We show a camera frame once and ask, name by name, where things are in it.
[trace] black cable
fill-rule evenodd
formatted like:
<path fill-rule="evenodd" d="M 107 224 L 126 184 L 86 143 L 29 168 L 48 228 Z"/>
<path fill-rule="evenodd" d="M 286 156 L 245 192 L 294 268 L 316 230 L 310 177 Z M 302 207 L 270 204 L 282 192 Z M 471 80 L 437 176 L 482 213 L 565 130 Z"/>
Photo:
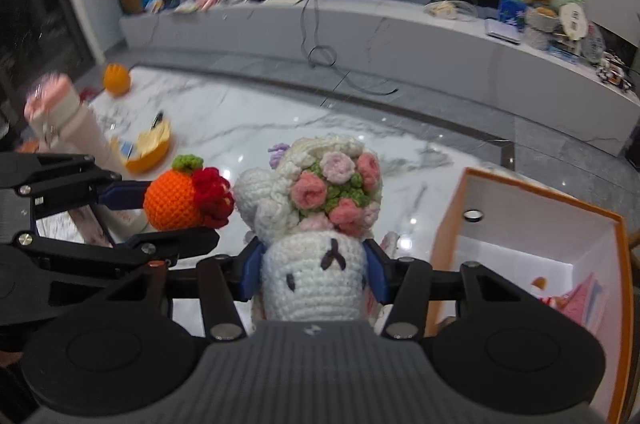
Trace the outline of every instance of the black cable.
<path fill-rule="evenodd" d="M 350 70 L 348 70 L 347 72 L 340 70 L 340 68 L 336 65 L 336 62 L 338 61 L 338 53 L 335 51 L 335 49 L 331 45 L 323 45 L 320 43 L 320 38 L 318 34 L 318 31 L 320 29 L 320 9 L 318 7 L 318 0 L 314 0 L 314 13 L 315 13 L 314 14 L 315 16 L 314 43 L 316 44 L 311 48 L 310 51 L 306 50 L 305 13 L 306 13 L 306 7 L 309 5 L 310 1 L 311 0 L 306 0 L 305 5 L 302 6 L 302 12 L 300 13 L 300 31 L 302 33 L 302 42 L 300 43 L 300 52 L 302 53 L 302 56 L 305 58 L 309 66 L 315 67 L 316 65 L 318 65 L 319 67 L 325 67 L 325 68 L 331 69 L 342 80 L 346 81 L 350 87 L 352 87 L 353 89 L 359 92 L 362 92 L 363 94 L 369 94 L 370 96 L 390 96 L 391 94 L 395 94 L 396 92 L 398 92 L 397 88 L 393 89 L 390 92 L 372 92 L 367 89 L 358 87 L 349 78 L 349 73 L 351 72 Z M 318 59 L 319 54 L 324 55 L 324 61 Z"/>

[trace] embroidered eye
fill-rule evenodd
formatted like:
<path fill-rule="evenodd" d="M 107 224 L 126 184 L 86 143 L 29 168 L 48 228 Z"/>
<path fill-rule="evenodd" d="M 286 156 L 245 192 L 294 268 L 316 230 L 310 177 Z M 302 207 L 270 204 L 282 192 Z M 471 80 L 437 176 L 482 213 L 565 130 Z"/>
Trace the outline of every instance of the embroidered eye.
<path fill-rule="evenodd" d="M 331 249 L 329 249 L 324 257 L 322 257 L 322 260 L 320 260 L 320 267 L 322 267 L 323 271 L 326 271 L 331 267 L 331 264 L 334 263 L 334 260 L 338 262 L 338 266 L 344 271 L 347 267 L 347 262 L 344 260 L 344 256 L 338 251 L 338 241 L 331 239 Z"/>
<path fill-rule="evenodd" d="M 293 274 L 287 274 L 287 287 L 291 289 L 291 292 L 296 291 L 296 281 L 293 279 Z"/>

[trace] embroidered nose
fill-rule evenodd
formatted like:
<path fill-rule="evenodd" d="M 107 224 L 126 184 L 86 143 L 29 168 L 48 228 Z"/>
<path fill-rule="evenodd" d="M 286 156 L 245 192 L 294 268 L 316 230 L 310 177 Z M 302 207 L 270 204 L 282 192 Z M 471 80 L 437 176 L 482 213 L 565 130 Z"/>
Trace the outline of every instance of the embroidered nose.
<path fill-rule="evenodd" d="M 338 241 L 336 239 L 331 239 L 331 249 L 329 249 L 322 260 L 320 260 L 320 267 L 322 267 L 323 271 L 326 271 L 331 264 L 334 263 L 334 260 L 338 262 L 340 268 L 344 271 L 347 267 L 347 261 L 344 260 L 344 256 L 338 252 Z"/>

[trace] crocheted orange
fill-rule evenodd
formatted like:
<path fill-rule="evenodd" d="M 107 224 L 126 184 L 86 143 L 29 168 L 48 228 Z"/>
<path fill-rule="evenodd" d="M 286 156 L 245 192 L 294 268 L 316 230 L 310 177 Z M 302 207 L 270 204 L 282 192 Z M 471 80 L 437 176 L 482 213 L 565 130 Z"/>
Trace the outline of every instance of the crocheted orange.
<path fill-rule="evenodd" d="M 202 168 L 195 155 L 179 155 L 172 169 L 162 173 L 146 189 L 143 207 L 159 231 L 228 224 L 234 200 L 230 184 L 216 168 Z"/>

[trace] green crocheted stem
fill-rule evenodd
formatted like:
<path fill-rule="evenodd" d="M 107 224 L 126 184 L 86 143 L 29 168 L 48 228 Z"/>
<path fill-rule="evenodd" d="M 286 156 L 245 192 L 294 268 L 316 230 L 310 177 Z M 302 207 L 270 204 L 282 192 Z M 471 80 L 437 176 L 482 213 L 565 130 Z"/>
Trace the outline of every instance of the green crocheted stem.
<path fill-rule="evenodd" d="M 175 171 L 181 171 L 182 173 L 188 173 L 191 175 L 197 169 L 202 169 L 204 159 L 197 155 L 178 155 L 172 162 L 171 167 Z"/>

